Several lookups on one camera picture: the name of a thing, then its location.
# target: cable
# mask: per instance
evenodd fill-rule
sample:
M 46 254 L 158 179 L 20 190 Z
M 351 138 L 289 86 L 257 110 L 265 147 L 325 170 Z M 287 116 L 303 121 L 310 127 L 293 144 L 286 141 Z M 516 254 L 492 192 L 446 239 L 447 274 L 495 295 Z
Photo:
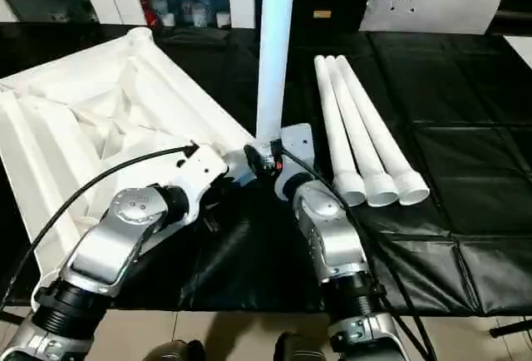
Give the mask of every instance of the cable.
M 21 317 L 16 314 L 8 313 L 6 311 L 2 311 L 0 313 L 0 321 L 7 322 L 8 324 L 20 325 L 22 322 L 24 322 L 24 317 Z
M 390 259 L 388 253 L 384 251 L 384 249 L 380 246 L 380 242 L 389 243 L 390 240 L 378 231 L 367 230 L 365 227 L 363 227 L 363 225 L 358 222 L 357 217 L 351 210 L 351 207 L 349 207 L 349 204 L 346 202 L 346 200 L 343 199 L 342 195 L 340 195 L 338 191 L 331 184 L 329 184 L 329 182 L 325 178 L 323 178 L 321 174 L 319 174 L 311 166 L 309 166 L 303 160 L 299 159 L 296 155 L 294 155 L 292 152 L 288 151 L 284 147 L 282 148 L 282 153 L 288 158 L 292 159 L 292 161 L 294 161 L 296 164 L 300 165 L 304 170 L 314 176 L 322 184 L 324 184 L 327 189 L 329 189 L 331 193 L 338 199 L 343 209 L 346 211 L 347 215 L 351 217 L 351 223 L 357 229 L 359 234 L 363 233 L 365 236 L 368 237 L 361 237 L 361 239 L 365 239 L 364 244 L 366 245 L 366 247 L 374 251 L 376 250 L 381 256 L 381 261 L 384 263 L 384 265 L 387 267 L 388 271 L 392 275 L 393 280 L 396 282 L 397 288 L 401 292 L 401 296 L 405 300 L 406 307 L 412 314 L 412 317 L 414 319 L 414 322 L 416 323 L 416 327 L 421 335 L 425 348 L 421 346 L 419 340 L 417 340 L 412 331 L 410 331 L 410 329 L 406 326 L 401 316 L 395 311 L 390 302 L 386 299 L 385 301 L 383 301 L 383 304 L 387 308 L 387 311 L 390 313 L 390 315 L 394 317 L 397 323 L 405 331 L 406 336 L 408 336 L 408 338 L 412 341 L 412 344 L 414 344 L 416 349 L 420 352 L 421 356 L 427 361 L 437 361 L 436 351 L 434 350 L 431 339 L 429 338 L 429 335 L 426 332 L 425 325 L 421 321 L 419 314 L 416 312 L 416 308 L 414 307 L 414 304 L 411 301 L 410 295 L 406 291 L 405 285 L 401 281 L 401 277 L 393 267 L 392 259 Z M 373 271 L 374 274 L 375 268 L 370 258 L 368 258 L 368 264 L 370 265 L 370 270 Z
M 188 151 L 193 151 L 195 149 L 197 149 L 197 145 L 173 147 L 171 149 L 166 149 L 163 151 L 154 151 L 153 153 L 148 153 L 147 155 L 135 157 L 128 161 L 124 161 L 120 164 L 117 164 L 116 166 L 111 167 L 108 170 L 103 171 L 100 175 L 94 177 L 92 180 L 87 182 L 80 189 L 76 190 L 76 192 L 74 192 L 74 194 L 70 196 L 70 198 L 67 201 L 65 201 L 65 203 L 63 203 L 61 207 L 59 207 L 59 209 L 57 209 L 56 213 L 44 225 L 44 227 L 41 229 L 41 231 L 39 232 L 35 240 L 30 244 L 30 247 L 26 251 L 26 253 L 22 257 L 20 257 L 20 260 L 16 264 L 17 268 L 15 269 L 15 273 L 12 275 L 12 278 L 9 281 L 9 285 L 7 286 L 6 292 L 4 296 L 2 297 L 2 302 L 0 303 L 0 312 L 2 312 L 4 307 L 6 306 L 7 299 L 9 298 L 9 295 L 11 294 L 13 290 L 13 286 L 15 282 L 17 282 L 17 279 L 20 276 L 20 274 L 22 273 L 22 269 L 24 268 L 24 265 L 27 263 L 27 261 L 32 256 L 33 251 L 35 251 L 35 249 L 39 246 L 39 243 L 42 242 L 42 239 L 44 238 L 44 236 L 54 226 L 57 220 L 59 220 L 59 218 L 63 215 L 63 213 L 67 211 L 68 207 L 70 207 L 71 204 L 74 203 L 81 195 L 83 195 L 86 191 L 88 191 L 98 182 L 107 178 L 107 176 L 110 176 L 111 174 L 114 174 L 115 172 L 122 170 L 126 167 L 132 166 L 133 164 L 140 163 L 142 161 L 153 159 L 159 156 L 170 155 L 172 153 L 188 152 Z
M 523 317 L 523 322 L 528 322 L 528 319 L 527 319 L 525 316 Z M 525 337 L 525 343 L 526 343 L 527 347 L 532 351 L 532 347 L 531 347 L 531 344 L 532 344 L 532 335 L 530 335 L 530 330 L 527 329 L 527 330 L 526 330 L 526 333 L 523 332 L 523 335 L 525 335 L 525 334 L 526 334 L 526 336 L 529 337 L 530 344 L 529 344 L 529 342 L 526 341 L 526 337 Z
M 496 319 L 495 322 L 497 323 L 497 328 L 500 328 L 499 320 Z M 510 348 L 508 347 L 508 343 L 506 343 L 506 338 L 504 335 L 502 335 L 502 341 L 505 342 L 506 351 L 508 352 L 508 355 L 510 356 L 510 361 L 514 361 L 514 358 L 512 357 L 512 353 L 510 351 Z

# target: table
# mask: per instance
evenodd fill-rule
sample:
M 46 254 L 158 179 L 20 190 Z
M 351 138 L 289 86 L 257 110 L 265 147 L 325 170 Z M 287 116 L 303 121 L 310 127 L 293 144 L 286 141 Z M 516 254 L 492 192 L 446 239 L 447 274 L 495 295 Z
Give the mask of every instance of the table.
M 123 35 L 126 26 L 0 25 L 0 76 Z M 252 30 L 175 29 L 159 46 L 254 133 L 259 47 Z M 313 72 L 316 54 L 345 54 L 431 198 L 419 205 L 356 208 L 388 235 L 422 315 L 532 312 L 532 71 L 502 37 L 348 33 L 293 38 L 283 124 L 310 122 L 317 167 L 331 176 Z M 0 276 L 27 246 L 0 177 Z M 323 303 L 290 209 L 254 182 L 202 221 L 143 257 L 114 303 L 121 309 L 318 312 Z M 377 261 L 391 302 L 405 305 Z M 30 265 L 11 301 L 27 304 Z

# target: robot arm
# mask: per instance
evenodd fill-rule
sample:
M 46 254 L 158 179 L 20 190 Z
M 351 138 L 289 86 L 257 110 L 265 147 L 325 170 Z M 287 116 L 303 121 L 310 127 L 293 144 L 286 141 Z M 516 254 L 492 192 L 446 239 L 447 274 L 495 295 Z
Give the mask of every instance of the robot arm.
M 407 361 L 356 230 L 329 190 L 311 179 L 296 189 L 293 209 L 323 292 L 332 349 L 345 360 Z
M 39 308 L 24 320 L 0 361 L 83 360 L 143 246 L 169 226 L 175 230 L 193 222 L 201 196 L 226 169 L 212 149 L 201 146 L 180 167 L 178 185 L 116 194 L 101 221 L 71 252 L 58 279 L 38 290 Z

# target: white plastic frame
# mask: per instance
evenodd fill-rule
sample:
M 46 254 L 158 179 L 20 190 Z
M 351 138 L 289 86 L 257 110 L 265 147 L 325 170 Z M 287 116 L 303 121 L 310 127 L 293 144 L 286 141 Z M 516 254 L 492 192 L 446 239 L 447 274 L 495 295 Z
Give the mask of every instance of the white plastic frame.
M 253 137 L 153 43 L 147 28 L 0 80 L 0 132 L 0 156 L 30 240 L 74 190 L 148 152 L 195 141 L 222 155 L 230 176 L 251 178 L 243 148 Z M 77 200 L 36 250 L 42 276 L 116 192 L 180 181 L 179 159 L 128 167 Z

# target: black tablecloth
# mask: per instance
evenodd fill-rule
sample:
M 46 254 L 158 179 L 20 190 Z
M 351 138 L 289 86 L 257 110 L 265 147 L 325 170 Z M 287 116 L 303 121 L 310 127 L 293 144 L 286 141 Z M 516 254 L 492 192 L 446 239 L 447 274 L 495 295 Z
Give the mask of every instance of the black tablecloth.
M 123 26 L 0 25 L 0 77 L 123 35 Z M 175 30 L 158 45 L 252 133 L 258 76 L 253 31 Z M 387 248 L 425 315 L 532 312 L 532 71 L 502 37 L 355 33 L 293 38 L 284 125 L 310 122 L 317 167 L 331 175 L 313 72 L 316 54 L 345 54 L 429 200 L 411 207 L 356 208 L 393 240 Z M 1 179 L 0 275 L 27 246 Z M 116 307 L 127 309 L 322 309 L 303 237 L 286 205 L 253 183 L 136 266 Z M 394 305 L 404 304 L 377 263 Z M 12 298 L 27 303 L 30 265 Z

